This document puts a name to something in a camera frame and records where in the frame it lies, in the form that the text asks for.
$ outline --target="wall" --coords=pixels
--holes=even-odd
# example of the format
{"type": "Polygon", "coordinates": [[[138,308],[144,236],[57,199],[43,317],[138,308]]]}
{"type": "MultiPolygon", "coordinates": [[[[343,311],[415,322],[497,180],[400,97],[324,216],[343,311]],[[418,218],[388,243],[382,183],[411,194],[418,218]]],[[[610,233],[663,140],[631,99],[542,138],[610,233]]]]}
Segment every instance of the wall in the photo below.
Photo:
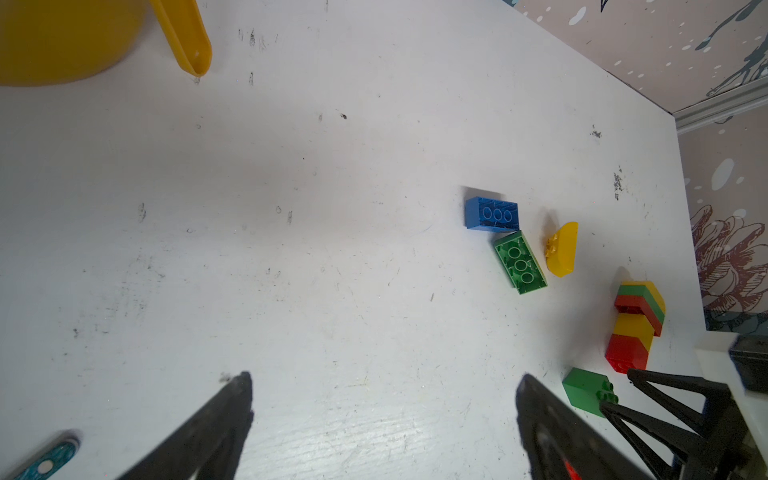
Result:
{"type": "Polygon", "coordinates": [[[768,334],[768,107],[680,136],[707,328],[768,334]]]}
{"type": "Polygon", "coordinates": [[[505,0],[669,112],[768,73],[763,0],[505,0]]]}

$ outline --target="yellow lego brick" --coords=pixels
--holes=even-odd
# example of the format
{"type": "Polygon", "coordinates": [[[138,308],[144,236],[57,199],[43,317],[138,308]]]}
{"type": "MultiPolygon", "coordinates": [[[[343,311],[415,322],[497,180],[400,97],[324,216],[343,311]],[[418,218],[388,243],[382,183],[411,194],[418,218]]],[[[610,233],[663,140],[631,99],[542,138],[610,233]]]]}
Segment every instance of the yellow lego brick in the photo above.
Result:
{"type": "Polygon", "coordinates": [[[650,295],[656,300],[656,303],[659,305],[659,308],[661,309],[661,312],[664,315],[667,315],[667,306],[664,304],[664,298],[661,296],[661,293],[659,293],[659,290],[657,290],[656,286],[653,282],[649,282],[648,280],[642,281],[642,282],[621,282],[622,285],[642,285],[645,286],[648,291],[650,292],[650,295]]]}
{"type": "Polygon", "coordinates": [[[547,241],[545,257],[550,272],[557,276],[566,276],[574,271],[577,233],[578,223],[569,222],[547,241]]]}
{"type": "Polygon", "coordinates": [[[650,352],[650,343],[654,339],[654,328],[645,315],[619,313],[614,326],[614,335],[633,336],[641,341],[650,352]]]}

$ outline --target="scratch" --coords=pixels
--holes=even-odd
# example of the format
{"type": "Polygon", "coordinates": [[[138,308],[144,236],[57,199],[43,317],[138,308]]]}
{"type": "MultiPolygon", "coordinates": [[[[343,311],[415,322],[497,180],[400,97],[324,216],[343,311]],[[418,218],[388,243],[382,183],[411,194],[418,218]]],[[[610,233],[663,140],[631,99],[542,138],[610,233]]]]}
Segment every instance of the scratch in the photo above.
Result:
{"type": "Polygon", "coordinates": [[[366,375],[366,377],[364,379],[362,379],[362,383],[356,383],[354,385],[347,385],[346,388],[351,388],[353,386],[368,386],[368,376],[366,375]]]}
{"type": "Polygon", "coordinates": [[[422,233],[426,232],[430,228],[432,228],[432,225],[430,225],[429,227],[426,227],[424,230],[422,230],[422,231],[420,231],[418,233],[414,233],[413,235],[411,235],[411,237],[415,237],[416,235],[421,235],[422,233]]]}
{"type": "Polygon", "coordinates": [[[357,455],[359,455],[359,454],[360,454],[360,452],[361,452],[361,451],[362,451],[362,447],[361,447],[361,446],[359,446],[359,445],[358,445],[358,446],[356,446],[356,447],[355,447],[355,449],[354,449],[354,450],[352,450],[352,453],[350,453],[350,454],[349,454],[349,456],[346,458],[346,460],[344,460],[343,462],[341,462],[341,466],[339,467],[339,469],[341,469],[341,470],[345,469],[345,468],[347,467],[347,465],[349,465],[349,463],[350,463],[352,460],[354,460],[354,459],[355,459],[355,457],[357,457],[357,455]]]}
{"type": "MultiPolygon", "coordinates": [[[[400,269],[397,269],[397,273],[395,273],[395,276],[398,276],[399,274],[400,274],[400,269]]],[[[390,284],[390,283],[392,283],[392,280],[390,280],[389,282],[387,282],[387,284],[386,284],[386,285],[387,285],[387,286],[389,286],[389,284],[390,284]]]]}
{"type": "Polygon", "coordinates": [[[462,410],[462,413],[464,414],[464,420],[466,421],[467,415],[469,414],[469,407],[472,405],[472,400],[469,401],[467,404],[467,408],[462,410]]]}

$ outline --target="yellow handle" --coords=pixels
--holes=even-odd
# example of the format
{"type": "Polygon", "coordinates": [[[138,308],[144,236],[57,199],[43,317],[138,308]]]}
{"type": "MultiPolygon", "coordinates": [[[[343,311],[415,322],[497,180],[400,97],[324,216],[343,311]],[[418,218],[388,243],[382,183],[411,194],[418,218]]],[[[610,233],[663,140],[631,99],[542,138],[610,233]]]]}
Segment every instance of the yellow handle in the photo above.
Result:
{"type": "Polygon", "coordinates": [[[202,77],[213,52],[195,0],[150,0],[165,38],[182,70],[202,77]]]}

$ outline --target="red part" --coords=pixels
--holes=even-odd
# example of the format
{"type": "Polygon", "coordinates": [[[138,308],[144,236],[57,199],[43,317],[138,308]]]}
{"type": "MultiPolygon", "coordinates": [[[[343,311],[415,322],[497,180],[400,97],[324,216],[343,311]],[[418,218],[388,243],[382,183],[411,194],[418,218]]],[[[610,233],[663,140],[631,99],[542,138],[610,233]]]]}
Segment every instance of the red part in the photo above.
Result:
{"type": "Polygon", "coordinates": [[[654,336],[661,336],[661,322],[656,313],[648,305],[648,301],[642,296],[619,295],[614,306],[619,313],[632,313],[633,315],[645,315],[650,325],[654,328],[654,336]]]}
{"type": "Polygon", "coordinates": [[[571,476],[571,480],[581,480],[581,477],[576,473],[573,467],[571,467],[571,464],[568,463],[568,460],[563,460],[565,462],[565,469],[568,470],[568,474],[571,476]]]}
{"type": "Polygon", "coordinates": [[[611,335],[605,359],[619,373],[626,374],[629,369],[645,370],[648,364],[648,351],[640,339],[633,336],[611,335]]]}

